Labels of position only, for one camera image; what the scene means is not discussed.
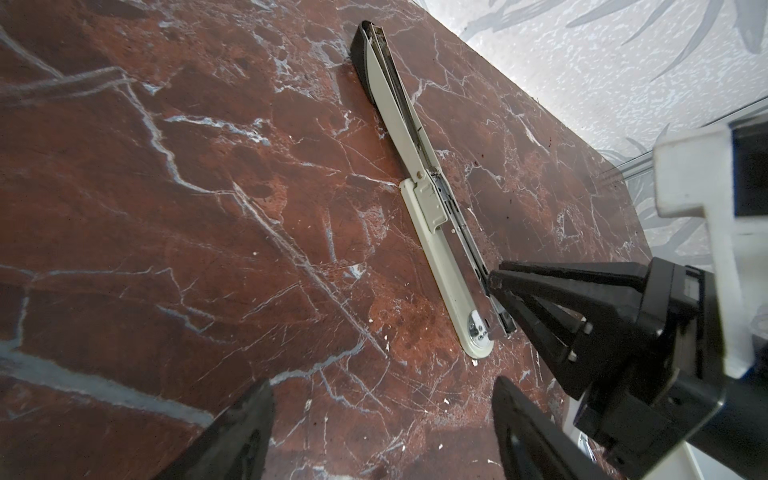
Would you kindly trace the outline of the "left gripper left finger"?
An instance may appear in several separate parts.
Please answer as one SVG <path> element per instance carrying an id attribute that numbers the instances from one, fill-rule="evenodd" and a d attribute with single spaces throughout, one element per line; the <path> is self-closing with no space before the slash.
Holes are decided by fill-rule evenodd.
<path id="1" fill-rule="evenodd" d="M 274 420 L 272 388 L 259 380 L 156 477 L 260 479 Z"/>

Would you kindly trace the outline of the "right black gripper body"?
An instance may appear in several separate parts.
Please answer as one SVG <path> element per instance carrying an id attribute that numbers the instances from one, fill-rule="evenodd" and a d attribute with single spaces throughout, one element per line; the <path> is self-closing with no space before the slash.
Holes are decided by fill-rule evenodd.
<path id="1" fill-rule="evenodd" d="M 662 323 L 623 372 L 588 391 L 577 425 L 629 479 L 688 442 L 745 479 L 767 476 L 767 340 L 752 366 L 725 372 L 724 328 L 711 273 L 655 258 L 640 313 Z"/>

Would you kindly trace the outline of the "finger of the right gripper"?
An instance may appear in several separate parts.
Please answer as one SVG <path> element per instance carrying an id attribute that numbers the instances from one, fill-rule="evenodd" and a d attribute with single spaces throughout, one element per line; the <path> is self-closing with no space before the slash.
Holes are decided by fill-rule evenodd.
<path id="1" fill-rule="evenodd" d="M 562 287 L 572 292 L 642 293 L 649 267 L 636 262 L 536 263 L 504 261 L 497 269 L 497 290 L 543 293 Z"/>
<path id="2" fill-rule="evenodd" d="M 618 375 L 644 346 L 637 326 L 643 292 L 595 294 L 562 287 L 543 293 L 498 291 L 497 271 L 489 274 L 488 287 L 575 399 L 591 385 Z"/>

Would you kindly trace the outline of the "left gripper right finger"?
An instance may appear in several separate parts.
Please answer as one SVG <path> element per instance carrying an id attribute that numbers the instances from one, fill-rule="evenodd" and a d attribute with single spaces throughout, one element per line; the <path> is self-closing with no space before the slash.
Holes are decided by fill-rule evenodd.
<path id="1" fill-rule="evenodd" d="M 496 378 L 491 405 L 507 479 L 608 477 L 510 379 Z"/>

